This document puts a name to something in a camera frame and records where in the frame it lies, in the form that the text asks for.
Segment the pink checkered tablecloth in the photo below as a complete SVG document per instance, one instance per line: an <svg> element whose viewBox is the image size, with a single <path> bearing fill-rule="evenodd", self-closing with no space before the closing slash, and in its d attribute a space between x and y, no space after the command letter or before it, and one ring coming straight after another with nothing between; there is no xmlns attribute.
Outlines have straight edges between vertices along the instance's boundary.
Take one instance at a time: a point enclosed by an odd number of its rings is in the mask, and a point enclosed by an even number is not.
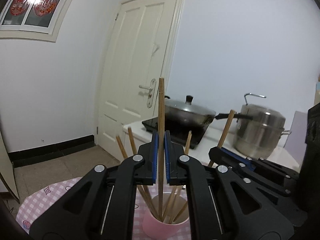
<svg viewBox="0 0 320 240"><path fill-rule="evenodd" d="M82 177L65 180L59 183L51 184L31 196L27 197L19 208L16 221L21 227L29 233L29 229L33 221L35 221L43 212L45 212L50 206L52 206L61 196L63 196L74 184L76 184ZM149 187L150 193L156 196L158 193L157 185ZM164 185L164 193L171 192L171 188L168 185ZM185 190L181 191L181 196L187 199L187 193ZM136 206L133 219L133 240L150 240L142 229L142 221L145 211L148 209L139 191L136 195ZM187 240L191 239L190 224L180 229L177 234L168 240Z"/></svg>

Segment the white door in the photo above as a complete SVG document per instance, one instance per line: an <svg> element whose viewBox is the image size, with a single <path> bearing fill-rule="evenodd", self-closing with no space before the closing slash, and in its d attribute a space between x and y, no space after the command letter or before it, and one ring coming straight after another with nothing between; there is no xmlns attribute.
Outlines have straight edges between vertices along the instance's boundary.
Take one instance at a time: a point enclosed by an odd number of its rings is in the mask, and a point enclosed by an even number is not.
<svg viewBox="0 0 320 240"><path fill-rule="evenodd" d="M13 175L13 167L7 151L4 147L2 136L0 133L0 188L1 191L6 188L6 191L9 191L11 195L19 202L18 191Z"/></svg>
<svg viewBox="0 0 320 240"><path fill-rule="evenodd" d="M154 114L158 79L176 0L133 0L121 6L104 66L99 106L98 144L118 160L122 125ZM148 89L155 79L155 88Z"/></svg>

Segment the wooden chopstick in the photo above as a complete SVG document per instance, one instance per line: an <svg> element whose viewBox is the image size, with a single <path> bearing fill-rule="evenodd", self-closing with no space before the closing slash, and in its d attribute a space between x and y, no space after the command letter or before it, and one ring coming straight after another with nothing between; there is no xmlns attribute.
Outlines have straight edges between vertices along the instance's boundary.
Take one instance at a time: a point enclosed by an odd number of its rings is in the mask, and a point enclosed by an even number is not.
<svg viewBox="0 0 320 240"><path fill-rule="evenodd" d="M177 186L174 186L170 195L169 195L169 198L167 200L167 203L165 205L165 209L164 209L164 212L163 212L163 216L162 216L162 219L161 219L161 222L164 221L165 217L167 216L168 212L169 212L169 209L170 207L172 206L172 200L173 200L173 197L174 197L174 193L176 192L176 189L177 189Z"/></svg>
<svg viewBox="0 0 320 240"><path fill-rule="evenodd" d="M186 142L186 148L185 148L185 150L184 150L185 155L189 155L189 148L190 148L191 137L192 137L192 132L189 131L189 133L188 133L188 138L187 138L187 142ZM178 186L177 194L175 195L175 197L174 197L174 199L173 199L172 208L174 207L174 204L175 204L175 201L176 201L177 197L180 196L182 187L183 187L183 186ZM173 214L172 214L171 217L170 217L169 224L172 224L172 221L173 221Z"/></svg>
<svg viewBox="0 0 320 240"><path fill-rule="evenodd" d="M137 152L136 144L134 143L132 129L130 126L128 127L128 134L129 134L129 139L130 139L130 144L131 144L133 155L136 155L138 152Z"/></svg>
<svg viewBox="0 0 320 240"><path fill-rule="evenodd" d="M183 207L180 209L179 213L173 219L173 222L175 222L181 216L181 214L184 212L184 210L187 208L187 206L188 206L188 201L185 202Z"/></svg>
<svg viewBox="0 0 320 240"><path fill-rule="evenodd" d="M174 199L173 199L173 203L172 203L172 211L173 211L174 204L175 204L177 198L180 197L181 190L182 190L182 186L179 186L179 187L178 187L178 190L177 190L177 193L174 195ZM169 224L172 224L173 218L174 218L174 215L173 215L173 213L172 213L172 214L171 214L171 217L170 217L170 219L169 219Z"/></svg>
<svg viewBox="0 0 320 240"><path fill-rule="evenodd" d="M164 78L159 78L159 102L158 102L158 214L162 220L163 205L163 179L164 179Z"/></svg>
<svg viewBox="0 0 320 240"><path fill-rule="evenodd" d="M151 214L157 219L160 220L160 217L158 216L158 213L156 211L156 208L154 207L152 201L148 200L148 197L146 196L145 191L143 190L141 185L137 185L137 188L140 192L140 195L142 196L143 200L145 201L145 203L147 204Z"/></svg>
<svg viewBox="0 0 320 240"><path fill-rule="evenodd" d="M185 154L185 155L189 155L189 148L190 148L191 136L192 136L192 132L189 131L189 133L188 133L188 138L187 138L187 142L186 142L186 148L185 148L185 150L184 150L184 154Z"/></svg>
<svg viewBox="0 0 320 240"><path fill-rule="evenodd" d="M117 139L117 142L118 142L120 151L121 151L121 153L122 153L122 156L123 156L124 159L126 159L126 158L128 157L128 155L127 155L127 153L126 153L126 151L125 151L125 149L124 149L124 147L123 147L123 144L122 144L122 142L121 142L120 136L117 135L117 136L116 136L116 139Z"/></svg>
<svg viewBox="0 0 320 240"><path fill-rule="evenodd" d="M218 145L217 145L218 148L221 148L221 147L222 147L222 145L223 145L223 143L224 143L224 140L225 140L226 137L227 137L227 134L228 134L228 131L229 131L229 129L230 129L230 125L231 125L231 123L232 123L232 120L233 120L233 117L234 117L235 113L236 113L236 112L235 112L234 110L230 110L230 113L229 113L229 116L228 116L226 125L224 126L222 135L221 135L220 140L219 140ZM213 164L214 164L214 162L213 162L213 161L210 161L209 164L208 164L208 167L212 167Z"/></svg>
<svg viewBox="0 0 320 240"><path fill-rule="evenodd" d="M122 141L119 137L119 135L116 136L116 139L117 139L117 142L118 142L118 145L119 145L119 148L120 148L120 151L122 153L122 156L124 159L128 158L128 155L123 147L123 144L122 144ZM150 209L150 212L151 214L158 220L160 220L159 216L158 216L158 213L156 211L156 208L155 206L153 205L152 203L152 199L151 199L151 195L150 195L150 192L149 192L149 189L148 187L146 188L146 192L143 190L142 186L141 185L137 185L137 188L143 198L143 200L145 201L145 203L147 204L148 208Z"/></svg>

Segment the pot lid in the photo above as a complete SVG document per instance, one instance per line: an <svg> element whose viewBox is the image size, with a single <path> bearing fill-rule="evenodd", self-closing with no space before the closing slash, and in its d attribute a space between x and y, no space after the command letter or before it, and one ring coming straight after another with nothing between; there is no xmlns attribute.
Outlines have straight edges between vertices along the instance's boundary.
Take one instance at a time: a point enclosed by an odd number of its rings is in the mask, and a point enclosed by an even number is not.
<svg viewBox="0 0 320 240"><path fill-rule="evenodd" d="M169 107L173 107L179 110L183 110L190 113L195 114L202 114L202 115L216 115L215 111L212 111L210 109L207 109L202 106L192 105L191 102L193 100L193 96L186 96L186 101L182 102L179 100L173 100L173 99L165 99L164 104Z"/></svg>
<svg viewBox="0 0 320 240"><path fill-rule="evenodd" d="M254 104L243 105L243 107L247 108L245 112L253 117L253 121L277 129L284 127L285 117L276 110Z"/></svg>

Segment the pot handle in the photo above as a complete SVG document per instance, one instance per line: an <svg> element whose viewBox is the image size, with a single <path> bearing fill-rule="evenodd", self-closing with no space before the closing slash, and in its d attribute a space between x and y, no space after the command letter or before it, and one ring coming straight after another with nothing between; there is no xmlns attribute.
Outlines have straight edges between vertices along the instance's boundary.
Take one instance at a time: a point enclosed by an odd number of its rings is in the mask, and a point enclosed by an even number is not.
<svg viewBox="0 0 320 240"><path fill-rule="evenodd" d="M256 95L256 94L253 94L253 93L244 94L244 100L245 100L245 105L246 105L246 106L248 105L246 96L255 96L255 97L259 97L259 98L267 98L266 96Z"/></svg>
<svg viewBox="0 0 320 240"><path fill-rule="evenodd" d="M292 133L292 131L290 131L290 130L285 130L285 131L283 131L283 132L281 133L280 136L282 136L282 135L289 135L289 134L291 134L291 133Z"/></svg>
<svg viewBox="0 0 320 240"><path fill-rule="evenodd" d="M215 119L220 120L220 119L226 119L228 118L229 114L217 114L215 116ZM233 118L236 119L249 119L252 120L253 117L251 115L246 115L246 114L235 114Z"/></svg>
<svg viewBox="0 0 320 240"><path fill-rule="evenodd" d="M185 104L191 105L192 100L193 100L193 96L187 95Z"/></svg>

